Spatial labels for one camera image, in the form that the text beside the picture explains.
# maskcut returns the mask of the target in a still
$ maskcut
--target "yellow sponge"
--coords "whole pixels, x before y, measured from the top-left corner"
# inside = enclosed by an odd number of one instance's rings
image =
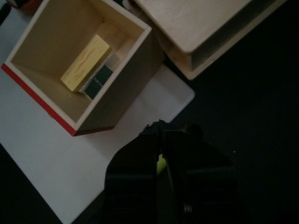
[[[66,72],[60,77],[60,80],[72,92],[77,92],[80,90],[81,85],[105,60],[109,53],[110,46],[104,39],[96,35],[88,42],[86,47],[74,59]]]

